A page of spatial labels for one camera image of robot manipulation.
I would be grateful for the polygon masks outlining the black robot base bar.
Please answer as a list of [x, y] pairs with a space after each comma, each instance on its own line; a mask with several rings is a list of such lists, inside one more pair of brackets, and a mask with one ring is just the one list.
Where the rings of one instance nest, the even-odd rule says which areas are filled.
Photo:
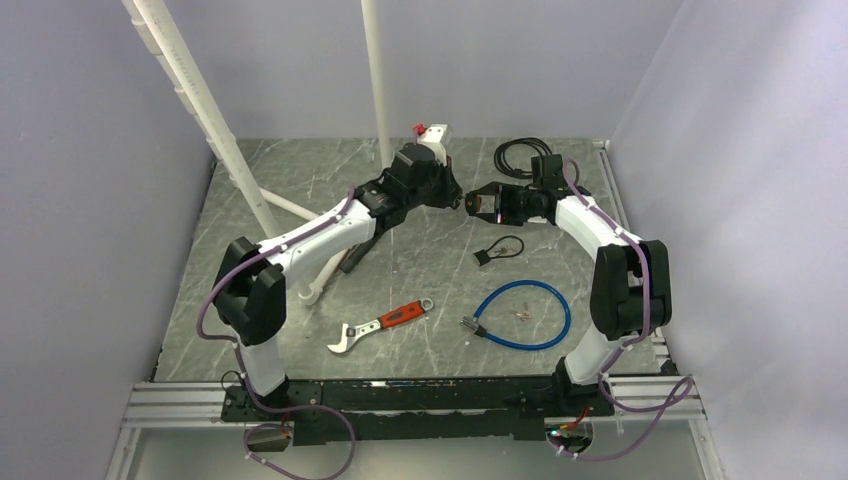
[[293, 380], [282, 398], [260, 406], [245, 387], [226, 387], [225, 423], [287, 422], [297, 446], [355, 438], [412, 440], [510, 437], [535, 441], [547, 426], [581, 417], [610, 417], [595, 386], [562, 373], [509, 377]]

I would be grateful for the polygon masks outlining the black cable padlock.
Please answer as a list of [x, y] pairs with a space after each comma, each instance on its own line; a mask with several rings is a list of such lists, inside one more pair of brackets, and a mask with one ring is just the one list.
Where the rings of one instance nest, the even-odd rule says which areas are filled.
[[[517, 255], [510, 257], [500, 257], [499, 251], [503, 247], [512, 247], [516, 250]], [[525, 242], [522, 238], [516, 235], [505, 235], [494, 241], [489, 247], [480, 249], [473, 253], [473, 258], [478, 266], [482, 267], [491, 263], [494, 260], [503, 260], [519, 256], [525, 250]]]

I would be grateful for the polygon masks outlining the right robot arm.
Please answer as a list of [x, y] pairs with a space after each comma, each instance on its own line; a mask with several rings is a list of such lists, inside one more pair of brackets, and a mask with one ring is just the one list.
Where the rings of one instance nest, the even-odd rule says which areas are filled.
[[550, 391], [555, 409], [574, 415], [589, 402], [587, 385], [603, 379], [624, 351], [670, 322], [672, 295], [666, 245], [616, 222], [568, 175], [566, 165], [559, 154], [534, 157], [530, 185], [491, 182], [469, 192], [464, 205], [470, 216], [496, 225], [522, 226], [543, 218], [593, 260], [592, 324], [564, 358], [567, 378]]

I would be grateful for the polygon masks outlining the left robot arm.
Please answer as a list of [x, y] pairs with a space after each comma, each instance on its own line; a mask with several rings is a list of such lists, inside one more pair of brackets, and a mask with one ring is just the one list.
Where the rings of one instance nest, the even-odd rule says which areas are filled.
[[456, 209], [461, 195], [445, 143], [418, 140], [403, 145], [377, 178], [351, 188], [319, 217], [259, 243], [245, 237], [230, 243], [201, 309], [215, 308], [231, 329], [220, 338], [235, 348], [252, 387], [247, 404], [258, 417], [275, 419], [288, 402], [278, 347], [288, 288], [312, 267], [402, 224], [410, 211]]

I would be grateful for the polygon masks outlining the silver lock keys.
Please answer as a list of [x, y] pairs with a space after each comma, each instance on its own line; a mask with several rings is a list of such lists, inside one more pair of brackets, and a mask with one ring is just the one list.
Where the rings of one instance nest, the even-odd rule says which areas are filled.
[[519, 321], [526, 322], [532, 318], [532, 314], [527, 310], [527, 307], [528, 304], [526, 302], [523, 302], [521, 310], [511, 309], [510, 313], [515, 316]]

